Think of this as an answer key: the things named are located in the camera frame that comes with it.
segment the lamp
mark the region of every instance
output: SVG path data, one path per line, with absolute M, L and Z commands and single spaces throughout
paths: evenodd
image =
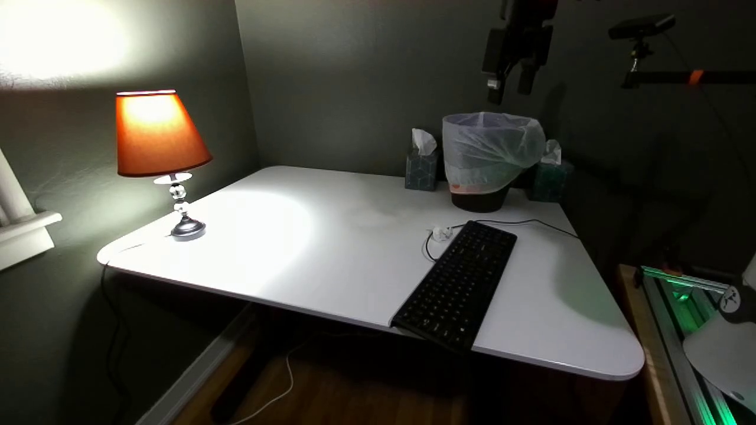
M 175 211 L 183 216 L 170 232 L 178 238 L 198 237 L 205 225 L 190 217 L 186 182 L 190 169 L 212 156 L 198 135 L 186 107 L 175 89 L 116 92 L 116 141 L 119 176 L 158 178 L 166 185 Z

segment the keyboard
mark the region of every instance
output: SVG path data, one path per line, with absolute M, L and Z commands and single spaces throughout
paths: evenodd
M 516 241 L 516 235 L 466 223 L 393 327 L 456 354 L 471 353 Z

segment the desk surface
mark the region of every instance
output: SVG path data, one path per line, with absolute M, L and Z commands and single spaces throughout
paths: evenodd
M 450 195 L 410 191 L 399 178 L 264 169 L 192 205 L 208 225 L 175 241 L 166 216 L 100 250 L 120 271 L 305 311 L 375 331 L 433 268 L 424 241 L 433 228 L 468 219 L 518 235 L 518 245 L 473 344 L 475 353 L 629 380 L 642 349 L 556 204 L 511 191 L 499 212 L 466 212 Z

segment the orange lampshade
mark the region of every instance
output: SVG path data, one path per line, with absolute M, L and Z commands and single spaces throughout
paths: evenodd
M 170 176 L 212 156 L 173 89 L 116 94 L 119 176 Z

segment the plastic bag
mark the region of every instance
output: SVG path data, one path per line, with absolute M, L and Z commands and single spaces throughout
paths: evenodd
M 547 151 L 537 119 L 511 113 L 453 113 L 442 125 L 451 195 L 494 195 L 516 182 Z

